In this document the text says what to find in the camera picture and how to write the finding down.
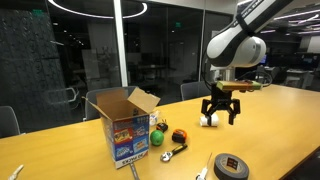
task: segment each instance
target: black and red object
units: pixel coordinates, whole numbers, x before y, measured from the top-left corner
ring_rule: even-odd
[[[172,141],[178,143],[185,143],[187,139],[187,132],[182,129],[175,129],[172,134]]]
[[[162,131],[163,133],[166,130],[168,130],[168,128],[169,128],[169,126],[166,121],[163,121],[162,123],[158,123],[156,126],[156,129]]]

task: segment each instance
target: glass wall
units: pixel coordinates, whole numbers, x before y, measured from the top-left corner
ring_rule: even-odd
[[[0,105],[22,132],[81,122],[81,96],[121,86],[113,0],[4,0],[0,17]]]
[[[0,106],[13,107],[22,132],[81,122],[81,96],[122,85],[113,1],[0,2]],[[181,101],[180,85],[199,79],[202,34],[205,48],[232,16],[121,5],[128,84],[160,97],[159,105]]]
[[[122,1],[123,14],[141,12],[140,1]],[[129,85],[153,93],[160,104],[181,101],[180,85],[198,81],[203,10],[147,2],[147,11],[124,19]],[[204,48],[212,31],[219,31],[231,15],[206,11]]]

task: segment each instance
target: small white object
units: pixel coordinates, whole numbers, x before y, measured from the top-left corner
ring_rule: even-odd
[[[208,168],[207,167],[203,168],[199,176],[197,176],[197,180],[205,180],[207,172],[208,172]]]
[[[211,115],[211,123],[208,121],[208,119],[205,116],[200,117],[200,126],[218,126],[219,124],[219,118],[217,114]]]
[[[150,126],[154,126],[155,124],[157,124],[159,113],[160,112],[157,110],[154,113],[150,114],[150,121],[149,121]]]
[[[20,165],[14,172],[13,174],[8,178],[8,180],[15,180],[19,174],[19,172],[22,170],[23,165]]]

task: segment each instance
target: black robot arm segment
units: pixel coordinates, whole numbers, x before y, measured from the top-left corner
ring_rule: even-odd
[[[208,119],[208,124],[211,124],[211,115],[213,113],[219,110],[226,110],[229,113],[229,124],[233,125],[236,115],[240,114],[240,100],[231,99],[231,97],[232,91],[222,91],[216,84],[211,85],[211,100],[203,99],[201,107],[201,113]]]

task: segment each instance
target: silver tool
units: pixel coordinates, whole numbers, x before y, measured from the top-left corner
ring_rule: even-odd
[[[134,180],[140,180],[139,176],[138,176],[138,173],[137,173],[137,170],[136,170],[136,167],[134,166],[133,162],[130,163],[130,168],[131,168]]]
[[[8,180],[15,180],[17,179],[17,176],[19,174],[19,172],[22,170],[23,165],[20,165],[14,172],[13,174],[8,178]]]
[[[188,147],[188,145],[186,144],[181,144],[178,147],[174,148],[171,152],[165,152],[160,156],[160,160],[163,162],[168,162],[170,161],[171,157],[175,154],[178,154],[179,152],[181,152],[182,150],[186,149]]]
[[[208,165],[209,165],[209,161],[211,159],[211,155],[212,155],[212,153],[209,156],[209,159],[208,159],[206,167],[204,167],[202,169],[201,173],[198,174],[198,176],[196,177],[196,180],[205,180],[206,179],[206,175],[207,175],[207,172],[208,172]]]

